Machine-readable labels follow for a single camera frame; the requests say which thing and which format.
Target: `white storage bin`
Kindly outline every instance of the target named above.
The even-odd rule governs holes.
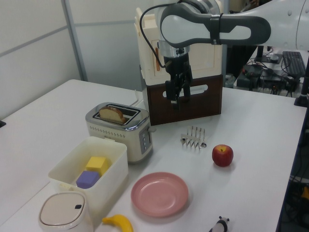
[[[85,170],[91,156],[107,157],[111,165],[91,188],[83,189],[76,180]],[[56,192],[82,192],[89,204],[92,218],[101,216],[105,205],[121,190],[128,175],[126,145],[113,140],[88,137],[61,160],[48,174]]]

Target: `keyboard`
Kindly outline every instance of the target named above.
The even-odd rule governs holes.
[[[306,67],[300,52],[284,51],[282,57],[288,76],[293,78],[305,76]]]

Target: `sponge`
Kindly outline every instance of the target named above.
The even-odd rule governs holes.
[[[101,177],[109,167],[109,161],[107,158],[92,156],[86,165],[86,170],[97,172]]]
[[[76,185],[82,189],[88,189],[94,186],[99,179],[100,176],[97,172],[83,171],[77,179]]]

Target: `yellow banana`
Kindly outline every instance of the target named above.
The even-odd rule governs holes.
[[[116,214],[112,217],[104,217],[102,219],[104,224],[112,224],[121,228],[122,232],[133,232],[133,227],[129,219],[121,214]]]

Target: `toaster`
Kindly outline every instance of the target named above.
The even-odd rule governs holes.
[[[125,123],[103,120],[99,116],[102,107],[120,110],[126,118]],[[86,114],[90,136],[108,138],[127,146],[129,163],[144,159],[153,148],[149,113],[146,110],[111,102],[99,104]]]

